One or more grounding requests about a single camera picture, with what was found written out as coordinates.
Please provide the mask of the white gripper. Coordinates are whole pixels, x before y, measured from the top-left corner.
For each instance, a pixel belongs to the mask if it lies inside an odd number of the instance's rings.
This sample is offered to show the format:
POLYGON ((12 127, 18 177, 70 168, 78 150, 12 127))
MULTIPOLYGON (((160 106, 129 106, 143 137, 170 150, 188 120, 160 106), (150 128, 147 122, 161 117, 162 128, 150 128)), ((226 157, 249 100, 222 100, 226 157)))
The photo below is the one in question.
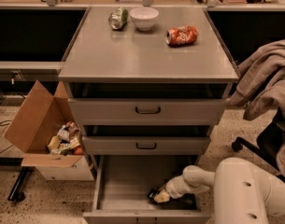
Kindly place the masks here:
POLYGON ((183 177, 181 175, 176 176, 166 183, 165 190, 160 191, 154 196, 154 201, 156 203, 167 203, 170 201, 170 197, 178 199, 186 194, 187 190, 188 186, 183 177))

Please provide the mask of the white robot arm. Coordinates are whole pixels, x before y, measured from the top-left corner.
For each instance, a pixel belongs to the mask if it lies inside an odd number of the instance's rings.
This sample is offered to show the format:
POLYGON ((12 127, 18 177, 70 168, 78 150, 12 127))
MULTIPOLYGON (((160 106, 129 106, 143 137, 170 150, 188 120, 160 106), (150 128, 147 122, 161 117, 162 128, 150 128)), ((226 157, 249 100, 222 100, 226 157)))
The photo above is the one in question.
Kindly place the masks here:
POLYGON ((221 161, 214 172, 195 165, 164 184, 154 201, 166 203, 185 194, 213 189, 215 224, 269 224, 285 215, 285 183, 240 158, 221 161))

